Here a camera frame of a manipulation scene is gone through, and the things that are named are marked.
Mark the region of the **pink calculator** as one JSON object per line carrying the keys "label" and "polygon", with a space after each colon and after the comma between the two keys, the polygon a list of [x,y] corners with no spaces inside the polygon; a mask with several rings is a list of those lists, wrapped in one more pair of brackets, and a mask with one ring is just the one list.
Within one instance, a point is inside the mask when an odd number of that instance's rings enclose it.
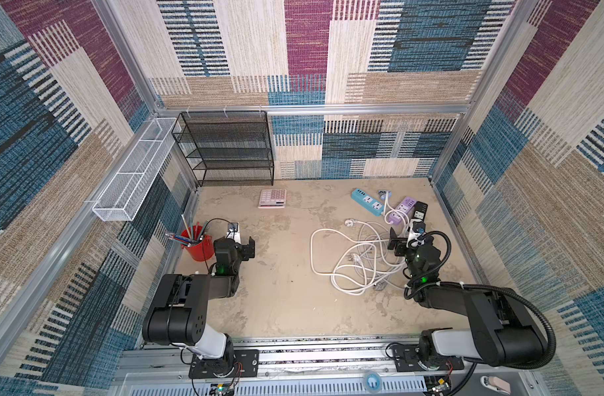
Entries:
{"label": "pink calculator", "polygon": [[259,209],[285,208],[287,191],[285,189],[264,189],[259,196]]}

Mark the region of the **red pen cup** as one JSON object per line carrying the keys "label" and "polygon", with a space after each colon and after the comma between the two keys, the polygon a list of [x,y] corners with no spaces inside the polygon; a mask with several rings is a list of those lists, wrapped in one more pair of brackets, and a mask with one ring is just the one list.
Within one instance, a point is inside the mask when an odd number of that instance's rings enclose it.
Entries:
{"label": "red pen cup", "polygon": [[[196,224],[195,226],[193,226],[192,233],[196,237],[202,229],[202,225]],[[187,238],[188,231],[183,230],[183,232],[181,233],[181,237]],[[196,262],[209,261],[214,257],[213,239],[208,234],[204,235],[204,239],[199,244],[193,245],[191,247],[183,246],[182,249],[186,250],[186,252],[188,252],[192,259]]]}

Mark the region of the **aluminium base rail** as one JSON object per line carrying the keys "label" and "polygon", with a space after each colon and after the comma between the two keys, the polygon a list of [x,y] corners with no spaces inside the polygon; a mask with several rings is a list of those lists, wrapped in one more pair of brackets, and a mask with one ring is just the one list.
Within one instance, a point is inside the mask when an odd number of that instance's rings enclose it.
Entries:
{"label": "aluminium base rail", "polygon": [[[380,379],[379,394],[419,395],[446,374],[453,385],[466,367],[421,371],[412,366],[397,371],[389,344],[407,345],[412,335],[324,336],[307,338],[239,338],[239,350],[257,350],[250,368],[257,374],[242,378],[237,395],[368,395]],[[213,395],[224,379],[190,379],[189,353],[169,346],[147,345],[120,358],[110,395]]]}

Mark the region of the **black power strip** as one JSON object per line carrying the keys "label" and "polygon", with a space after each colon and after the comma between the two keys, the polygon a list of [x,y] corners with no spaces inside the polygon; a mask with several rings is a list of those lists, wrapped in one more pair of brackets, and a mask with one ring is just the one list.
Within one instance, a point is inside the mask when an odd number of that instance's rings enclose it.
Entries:
{"label": "black power strip", "polygon": [[417,201],[413,207],[412,219],[424,221],[426,218],[428,204],[422,201]]}

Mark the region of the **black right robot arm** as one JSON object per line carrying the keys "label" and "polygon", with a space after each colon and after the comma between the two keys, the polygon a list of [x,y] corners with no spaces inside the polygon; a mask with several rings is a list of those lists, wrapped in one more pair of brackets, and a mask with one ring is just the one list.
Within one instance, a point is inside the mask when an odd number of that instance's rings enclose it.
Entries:
{"label": "black right robot arm", "polygon": [[448,357],[518,370],[539,369],[552,361],[554,329],[533,303],[510,288],[440,279],[451,251],[445,233],[430,231],[408,239],[391,232],[388,249],[406,262],[405,300],[465,316],[469,323],[466,330],[422,331],[416,354],[425,368],[437,368]]}

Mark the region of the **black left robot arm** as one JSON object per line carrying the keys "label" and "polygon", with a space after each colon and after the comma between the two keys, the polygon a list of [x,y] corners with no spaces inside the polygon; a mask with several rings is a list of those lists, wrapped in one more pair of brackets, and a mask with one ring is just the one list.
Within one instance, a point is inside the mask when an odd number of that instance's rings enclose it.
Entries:
{"label": "black left robot arm", "polygon": [[207,323],[211,300],[233,297],[240,283],[240,267],[255,257],[256,241],[214,241],[216,263],[205,274],[167,274],[161,278],[142,336],[146,343],[175,346],[193,354],[191,377],[201,374],[230,376],[239,366],[232,339]]}

